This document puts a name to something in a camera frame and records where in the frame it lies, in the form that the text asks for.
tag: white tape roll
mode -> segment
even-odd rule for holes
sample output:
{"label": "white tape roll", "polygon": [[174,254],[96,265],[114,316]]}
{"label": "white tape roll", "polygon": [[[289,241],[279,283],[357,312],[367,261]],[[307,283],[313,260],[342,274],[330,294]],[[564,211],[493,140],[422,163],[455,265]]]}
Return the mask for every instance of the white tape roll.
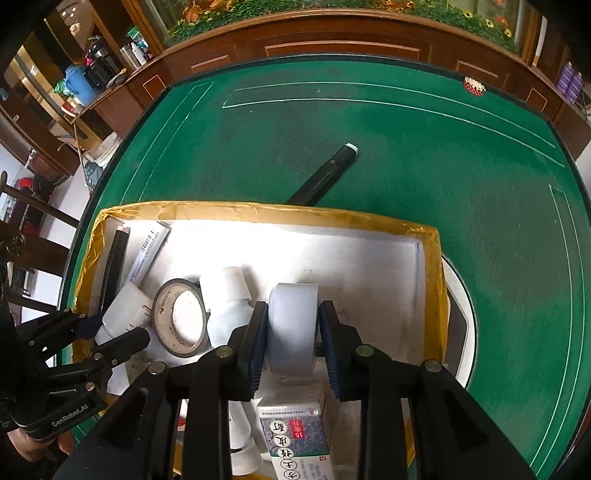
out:
{"label": "white tape roll", "polygon": [[309,378],[314,370],[318,285],[279,283],[269,298],[267,365],[282,377]]}
{"label": "white tape roll", "polygon": [[251,300],[240,267],[225,267],[211,270],[199,278],[205,311],[220,307],[229,301]]}

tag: bottle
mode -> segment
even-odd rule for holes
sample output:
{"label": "bottle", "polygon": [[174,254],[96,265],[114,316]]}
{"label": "bottle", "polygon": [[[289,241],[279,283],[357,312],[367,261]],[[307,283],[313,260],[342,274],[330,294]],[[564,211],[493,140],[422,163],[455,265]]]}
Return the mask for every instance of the bottle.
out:
{"label": "bottle", "polygon": [[576,73],[573,75],[572,80],[570,81],[569,89],[566,90],[566,101],[571,105],[577,101],[581,90],[583,89],[583,76],[581,73]]}
{"label": "bottle", "polygon": [[131,51],[134,53],[135,58],[138,59],[140,65],[146,65],[146,63],[148,63],[146,57],[144,57],[144,52],[134,41],[131,43]]}
{"label": "bottle", "polygon": [[573,79],[573,76],[574,76],[573,65],[570,62],[568,62],[564,66],[564,68],[562,69],[562,72],[560,73],[560,77],[558,79],[558,82],[556,82],[556,88],[563,95],[566,95],[566,91],[569,89],[569,85],[570,85],[571,80]]}

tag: purple container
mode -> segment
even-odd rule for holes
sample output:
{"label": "purple container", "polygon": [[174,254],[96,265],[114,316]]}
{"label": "purple container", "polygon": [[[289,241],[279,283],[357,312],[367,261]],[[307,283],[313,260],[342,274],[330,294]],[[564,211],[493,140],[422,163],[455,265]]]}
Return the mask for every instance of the purple container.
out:
{"label": "purple container", "polygon": [[575,103],[577,97],[581,93],[583,89],[583,77],[581,74],[577,74],[573,76],[573,79],[570,81],[569,89],[566,91],[565,97],[566,101],[570,104]]}
{"label": "purple container", "polygon": [[556,83],[556,88],[563,95],[566,95],[566,91],[569,89],[570,81],[573,79],[573,76],[574,68],[572,64],[568,62],[563,67],[560,77],[558,78],[558,82]]}

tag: human hand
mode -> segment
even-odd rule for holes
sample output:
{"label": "human hand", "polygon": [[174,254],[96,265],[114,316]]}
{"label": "human hand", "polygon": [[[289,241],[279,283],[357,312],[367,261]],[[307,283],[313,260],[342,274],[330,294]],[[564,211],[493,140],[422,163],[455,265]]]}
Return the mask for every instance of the human hand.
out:
{"label": "human hand", "polygon": [[[39,442],[29,437],[22,429],[8,432],[8,438],[16,451],[29,462],[36,462],[41,459],[43,457],[42,450],[55,441],[55,439],[51,439],[47,442]],[[71,455],[76,448],[76,441],[72,432],[64,432],[58,435],[57,446],[65,454]]]}

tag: aquarium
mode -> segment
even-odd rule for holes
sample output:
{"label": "aquarium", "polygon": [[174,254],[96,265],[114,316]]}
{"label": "aquarium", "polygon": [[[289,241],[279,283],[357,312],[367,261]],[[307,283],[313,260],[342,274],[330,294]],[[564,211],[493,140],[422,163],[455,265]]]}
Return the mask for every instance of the aquarium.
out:
{"label": "aquarium", "polygon": [[314,8],[369,8],[418,15],[463,28],[518,53],[524,0],[136,0],[164,45],[240,20]]}

